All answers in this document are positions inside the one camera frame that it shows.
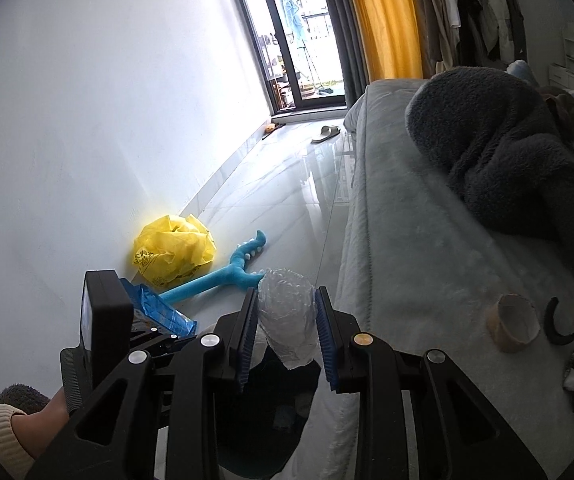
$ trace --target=white wall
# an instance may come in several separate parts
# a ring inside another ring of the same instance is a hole
[[[0,390],[58,389],[84,272],[268,116],[234,0],[0,0]]]
[[[527,54],[536,78],[548,84],[548,66],[564,65],[562,29],[574,22],[572,0],[518,0],[525,18]]]

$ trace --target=gray blanket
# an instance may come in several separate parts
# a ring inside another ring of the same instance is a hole
[[[499,70],[452,70],[417,92],[406,126],[481,224],[558,240],[574,270],[574,152],[533,88]]]

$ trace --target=yellow plastic bag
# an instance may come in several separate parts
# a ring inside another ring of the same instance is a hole
[[[157,286],[177,277],[192,276],[197,267],[216,256],[216,244],[203,223],[193,215],[167,215],[145,225],[134,240],[134,264]]]

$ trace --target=blue plush toy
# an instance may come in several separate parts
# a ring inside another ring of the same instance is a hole
[[[219,285],[238,285],[243,290],[247,290],[250,286],[258,287],[258,283],[264,276],[263,271],[248,274],[245,272],[245,263],[252,256],[255,256],[257,252],[262,251],[266,243],[265,233],[257,231],[256,238],[251,238],[250,241],[237,247],[232,253],[227,267],[215,270],[191,282],[163,292],[160,295],[160,299],[167,304],[174,304]]]

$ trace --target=marble tile floor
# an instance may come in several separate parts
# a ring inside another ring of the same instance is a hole
[[[259,142],[206,204],[199,218],[218,248],[212,269],[225,266],[236,245],[261,229],[267,245],[247,264],[249,272],[286,267],[325,285],[334,298],[354,152],[344,130],[311,144],[325,124],[341,126],[342,119],[288,124]],[[223,286],[174,306],[201,331],[240,309],[243,298],[242,290]]]

